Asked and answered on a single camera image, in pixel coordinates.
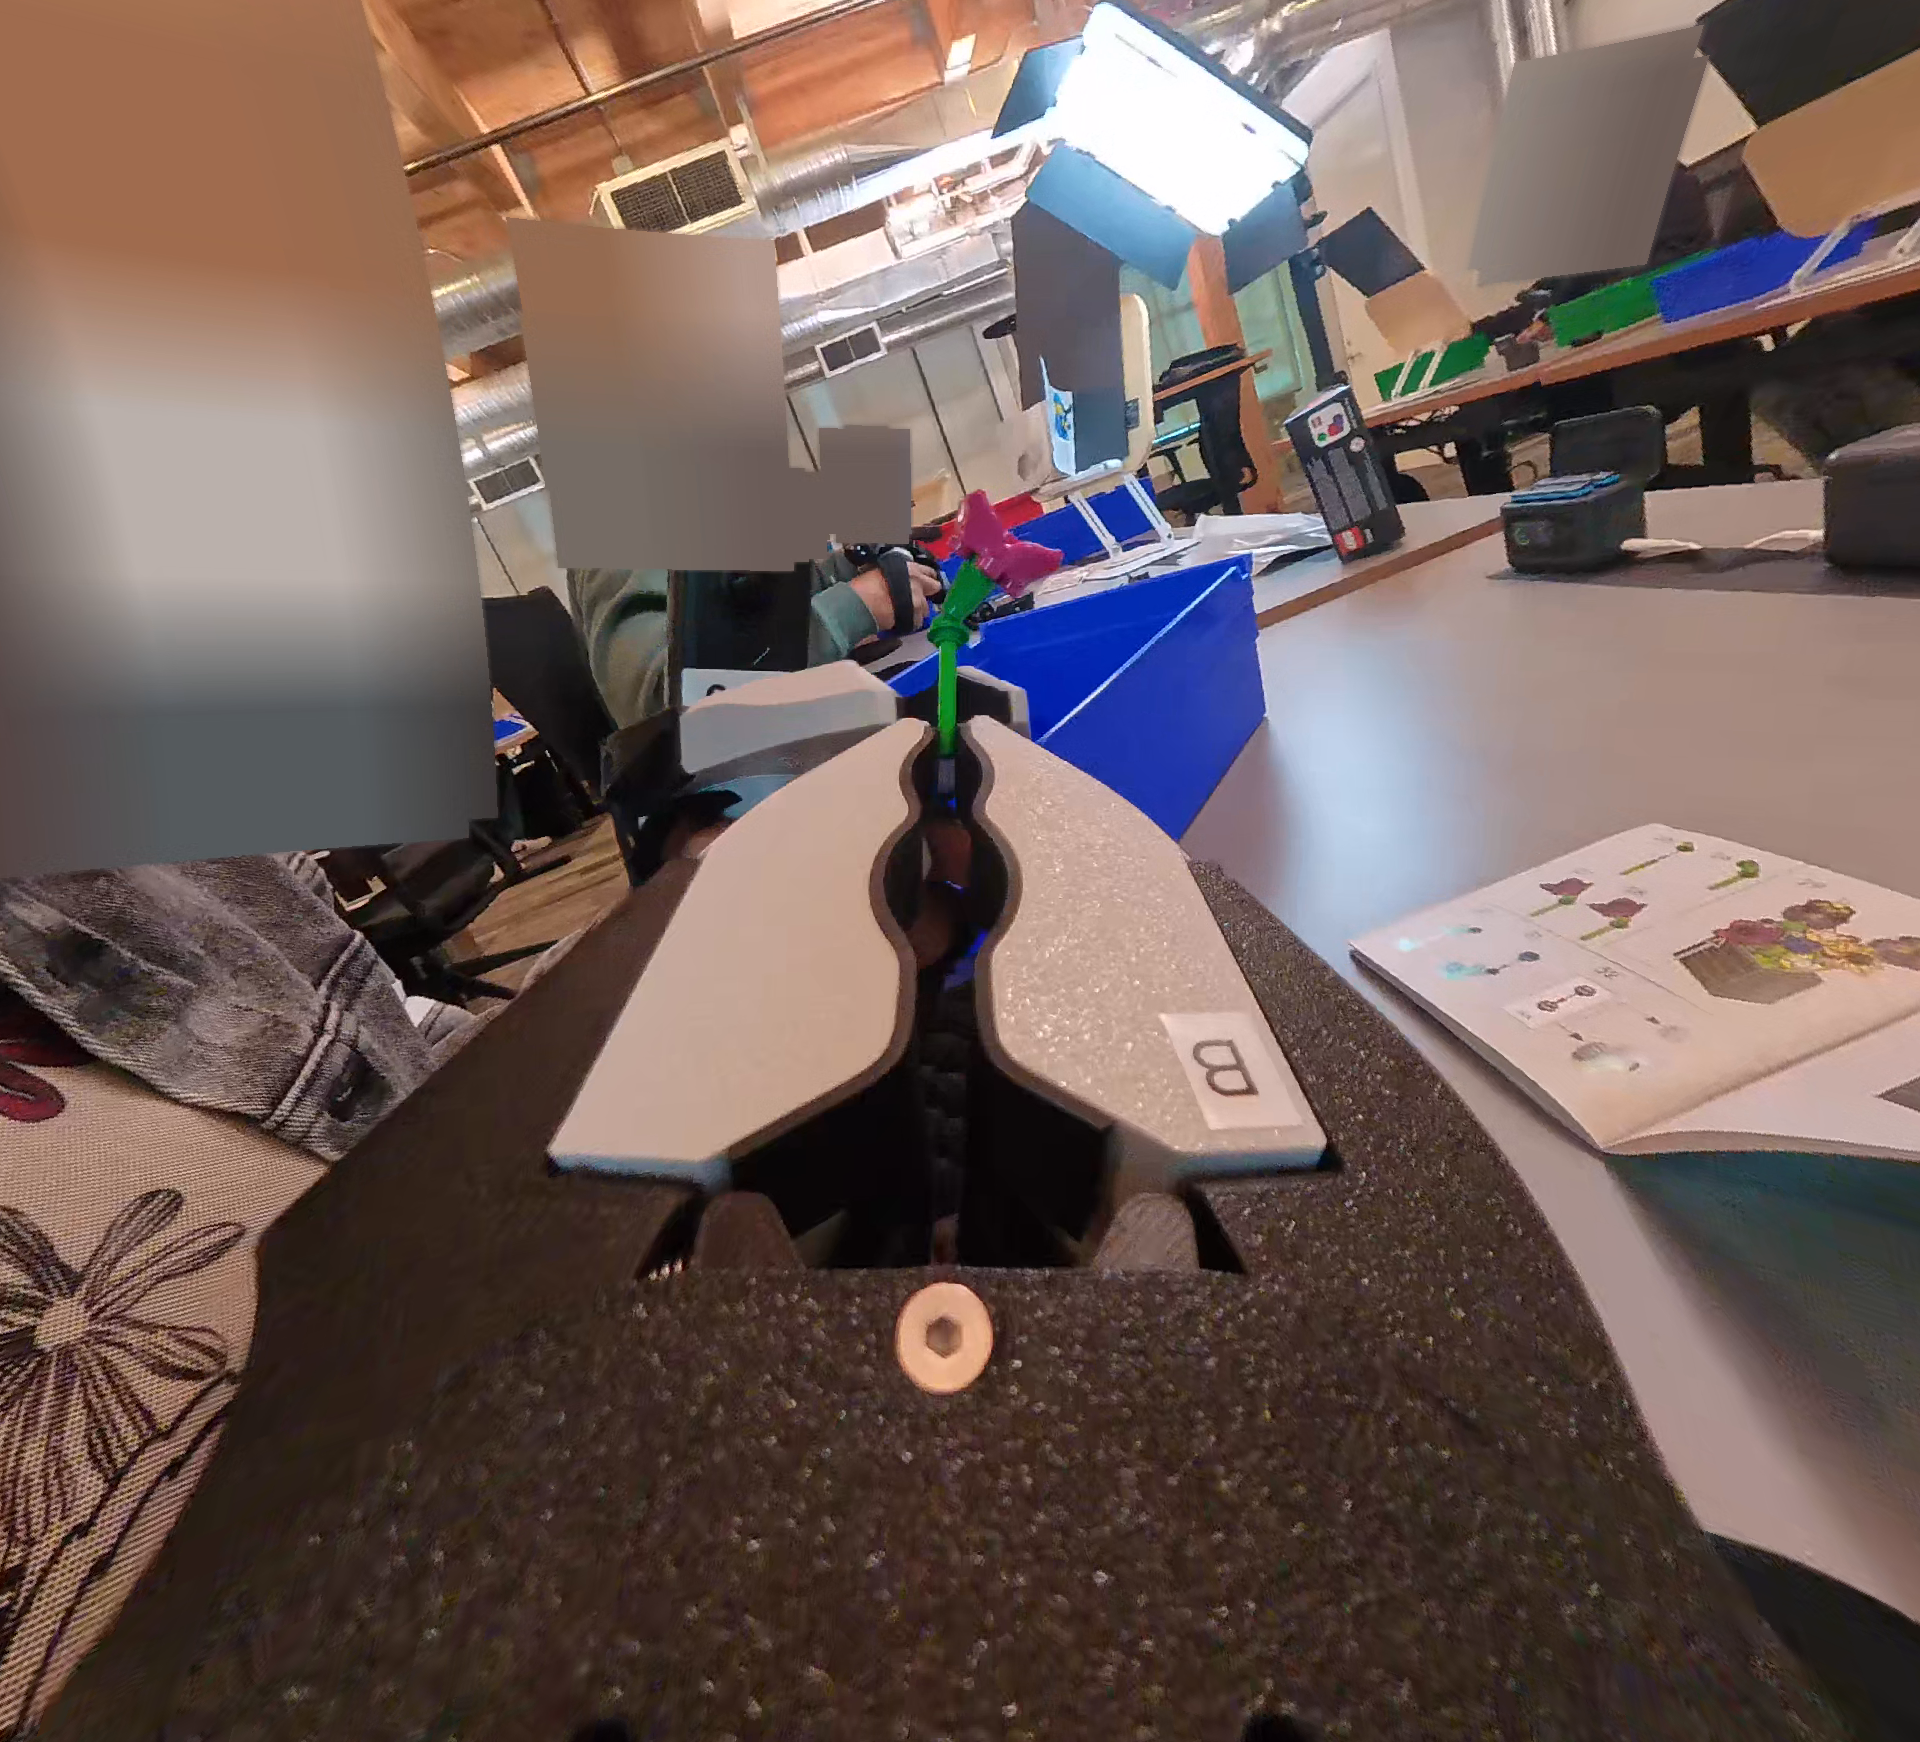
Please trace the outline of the black office chair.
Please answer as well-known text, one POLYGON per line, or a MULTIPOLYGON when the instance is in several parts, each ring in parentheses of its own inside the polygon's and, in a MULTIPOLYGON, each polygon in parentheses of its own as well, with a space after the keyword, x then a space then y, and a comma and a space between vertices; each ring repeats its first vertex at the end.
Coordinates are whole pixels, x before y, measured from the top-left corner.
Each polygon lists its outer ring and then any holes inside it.
MULTIPOLYGON (((552 842, 580 833, 602 814, 602 754, 612 715, 602 701, 580 634, 552 587, 485 597, 486 670, 507 712, 530 739, 519 754, 549 774, 536 793, 556 808, 543 829, 552 842)), ((369 942, 412 998, 464 1009, 475 998, 507 998, 486 974, 536 956, 519 946, 502 956, 452 957, 448 946, 464 934, 510 888, 542 880, 569 863, 564 849, 543 849, 535 861, 513 852, 513 754, 495 752, 497 804, 472 820, 454 842, 396 849, 351 849, 337 858, 369 879, 369 893, 348 910, 348 924, 369 942)))

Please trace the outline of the studio light panel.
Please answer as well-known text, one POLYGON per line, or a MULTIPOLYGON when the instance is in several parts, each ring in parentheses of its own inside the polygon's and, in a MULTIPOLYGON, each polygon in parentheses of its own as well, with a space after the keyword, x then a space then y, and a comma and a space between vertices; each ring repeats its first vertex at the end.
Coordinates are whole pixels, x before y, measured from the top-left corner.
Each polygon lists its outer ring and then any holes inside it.
POLYGON ((1229 289, 1282 270, 1314 383, 1349 376, 1314 300, 1323 274, 1362 300, 1421 274, 1375 208, 1312 215, 1310 126, 1130 0, 1098 0, 1083 35, 1021 52, 993 144, 1038 144, 1027 208, 1165 289, 1198 240, 1220 243, 1229 289))

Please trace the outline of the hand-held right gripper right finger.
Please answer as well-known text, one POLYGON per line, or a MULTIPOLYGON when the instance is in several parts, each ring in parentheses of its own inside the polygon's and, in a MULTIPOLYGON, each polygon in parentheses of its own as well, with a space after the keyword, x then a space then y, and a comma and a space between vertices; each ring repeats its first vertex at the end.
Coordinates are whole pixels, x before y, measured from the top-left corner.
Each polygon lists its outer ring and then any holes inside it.
POLYGON ((1142 1193, 1320 1169, 1329 1135, 1179 842, 993 718, 963 743, 1005 867, 974 992, 1011 1178, 1098 1225, 1142 1193))

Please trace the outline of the small black toy box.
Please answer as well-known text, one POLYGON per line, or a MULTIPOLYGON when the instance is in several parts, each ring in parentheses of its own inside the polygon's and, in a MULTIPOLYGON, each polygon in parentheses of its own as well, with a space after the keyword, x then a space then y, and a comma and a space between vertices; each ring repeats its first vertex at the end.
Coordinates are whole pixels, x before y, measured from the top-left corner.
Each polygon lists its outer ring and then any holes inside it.
POLYGON ((1406 525, 1391 471, 1383 463, 1347 382, 1320 389, 1287 418, 1287 437, 1341 563, 1370 560, 1401 545, 1406 525))

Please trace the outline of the blue plastic plate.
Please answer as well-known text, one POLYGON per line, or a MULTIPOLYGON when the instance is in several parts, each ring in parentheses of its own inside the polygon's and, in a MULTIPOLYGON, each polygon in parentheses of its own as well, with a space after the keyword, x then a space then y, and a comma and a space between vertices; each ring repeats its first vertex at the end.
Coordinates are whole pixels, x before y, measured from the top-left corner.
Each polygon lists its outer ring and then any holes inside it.
POLYGON ((1745 238, 1656 270, 1651 295, 1664 325, 1695 319, 1785 289, 1803 270, 1819 276, 1856 260, 1872 230, 1878 220, 1862 218, 1823 240, 1782 230, 1745 238))

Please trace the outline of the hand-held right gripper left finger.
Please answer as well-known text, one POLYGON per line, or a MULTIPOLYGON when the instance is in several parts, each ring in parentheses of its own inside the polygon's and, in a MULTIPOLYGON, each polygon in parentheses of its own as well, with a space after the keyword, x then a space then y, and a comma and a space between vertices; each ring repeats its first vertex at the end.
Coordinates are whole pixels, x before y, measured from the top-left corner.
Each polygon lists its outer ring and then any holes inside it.
POLYGON ((701 1185, 888 1076, 916 956, 884 873, 922 820, 918 718, 790 779, 696 861, 552 1135, 560 1170, 701 1185))

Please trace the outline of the person's dark denim jacket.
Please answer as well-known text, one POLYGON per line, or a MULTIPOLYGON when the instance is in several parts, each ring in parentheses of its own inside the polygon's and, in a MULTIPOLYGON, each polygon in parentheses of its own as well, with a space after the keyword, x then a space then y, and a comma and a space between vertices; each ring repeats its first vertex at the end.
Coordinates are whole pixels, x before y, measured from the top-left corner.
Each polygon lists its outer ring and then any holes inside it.
POLYGON ((102 1065, 337 1161, 475 1030, 402 989, 309 853, 3 880, 11 1122, 102 1065))

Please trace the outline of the wood edged desk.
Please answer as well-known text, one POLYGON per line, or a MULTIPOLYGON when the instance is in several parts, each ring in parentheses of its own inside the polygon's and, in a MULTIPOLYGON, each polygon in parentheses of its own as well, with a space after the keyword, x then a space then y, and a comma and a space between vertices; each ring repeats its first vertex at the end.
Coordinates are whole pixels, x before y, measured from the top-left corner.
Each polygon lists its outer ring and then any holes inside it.
POLYGON ((1469 373, 1365 409, 1388 454, 1451 452, 1467 491, 1510 486, 1510 444, 1617 406, 1701 409, 1701 463, 1664 483, 1749 483, 1753 386, 1915 354, 1915 253, 1856 256, 1809 289, 1773 289, 1682 325, 1646 319, 1519 370, 1469 373))

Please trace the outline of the green lego stem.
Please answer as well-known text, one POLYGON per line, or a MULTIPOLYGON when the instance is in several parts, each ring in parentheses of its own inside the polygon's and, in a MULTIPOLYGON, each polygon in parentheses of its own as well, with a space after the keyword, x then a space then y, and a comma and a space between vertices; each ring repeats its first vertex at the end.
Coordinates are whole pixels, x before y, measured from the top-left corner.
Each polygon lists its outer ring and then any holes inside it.
POLYGON ((936 616, 927 622, 927 641, 937 654, 936 674, 936 728, 937 728, 937 759, 954 754, 958 733, 958 651, 972 637, 972 616, 995 597, 995 578, 964 553, 954 567, 946 600, 937 604, 936 616))

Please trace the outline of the blue plastic bin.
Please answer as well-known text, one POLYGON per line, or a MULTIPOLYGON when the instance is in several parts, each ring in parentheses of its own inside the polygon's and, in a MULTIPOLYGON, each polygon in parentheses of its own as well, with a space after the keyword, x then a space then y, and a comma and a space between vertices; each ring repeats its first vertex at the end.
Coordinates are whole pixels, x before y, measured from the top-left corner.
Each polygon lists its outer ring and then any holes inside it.
POLYGON ((1175 842, 1264 722, 1241 553, 986 625, 958 666, 1025 695, 1031 754, 995 754, 987 796, 964 779, 937 791, 925 749, 916 793, 922 808, 979 796, 1009 842, 1130 844, 1136 829, 1175 842))

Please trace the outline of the lego instruction booklet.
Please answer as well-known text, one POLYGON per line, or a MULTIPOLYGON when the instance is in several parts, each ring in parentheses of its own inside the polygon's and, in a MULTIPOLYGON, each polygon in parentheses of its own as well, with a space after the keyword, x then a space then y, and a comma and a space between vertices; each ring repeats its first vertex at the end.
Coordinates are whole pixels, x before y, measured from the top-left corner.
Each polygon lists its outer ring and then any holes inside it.
POLYGON ((1599 1154, 1915 1161, 1915 899, 1644 824, 1349 946, 1599 1154))

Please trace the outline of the green plastic plate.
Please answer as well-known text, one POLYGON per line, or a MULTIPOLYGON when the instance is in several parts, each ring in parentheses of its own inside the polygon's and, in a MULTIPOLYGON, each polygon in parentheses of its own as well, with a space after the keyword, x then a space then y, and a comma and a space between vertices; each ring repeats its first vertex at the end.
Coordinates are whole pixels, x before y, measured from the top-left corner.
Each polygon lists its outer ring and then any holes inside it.
POLYGON ((1555 348, 1583 348, 1585 339, 1608 338, 1659 318, 1653 270, 1614 274, 1608 280, 1574 280, 1565 295, 1546 308, 1550 339, 1555 348))
POLYGON ((1421 348, 1411 357, 1406 357, 1401 365, 1375 370, 1380 402, 1391 404, 1391 402, 1408 402, 1408 396, 1434 389, 1434 386, 1448 386, 1464 376, 1479 373, 1489 357, 1493 357, 1493 339, 1486 333, 1456 338, 1444 348, 1438 343, 1421 348))

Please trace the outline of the black equipment case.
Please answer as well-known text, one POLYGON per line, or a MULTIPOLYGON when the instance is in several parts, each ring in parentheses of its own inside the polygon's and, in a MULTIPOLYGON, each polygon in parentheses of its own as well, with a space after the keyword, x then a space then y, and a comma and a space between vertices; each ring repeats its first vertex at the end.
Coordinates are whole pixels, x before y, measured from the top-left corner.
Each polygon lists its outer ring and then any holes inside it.
POLYGON ((1836 448, 1819 479, 1830 567, 1915 574, 1915 425, 1836 448))
POLYGON ((1656 406, 1578 413, 1550 427, 1546 477, 1501 499, 1505 567, 1521 578, 1585 574, 1646 536, 1646 491, 1667 467, 1656 406))

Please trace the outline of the white air vent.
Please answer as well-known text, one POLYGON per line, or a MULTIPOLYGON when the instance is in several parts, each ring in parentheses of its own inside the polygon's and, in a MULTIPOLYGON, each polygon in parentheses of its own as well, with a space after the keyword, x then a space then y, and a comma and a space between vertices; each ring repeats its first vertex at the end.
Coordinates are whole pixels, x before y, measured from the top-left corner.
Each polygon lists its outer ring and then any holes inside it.
POLYGON ((711 235, 757 218, 756 184, 732 141, 625 166, 590 194, 589 218, 641 235, 711 235))

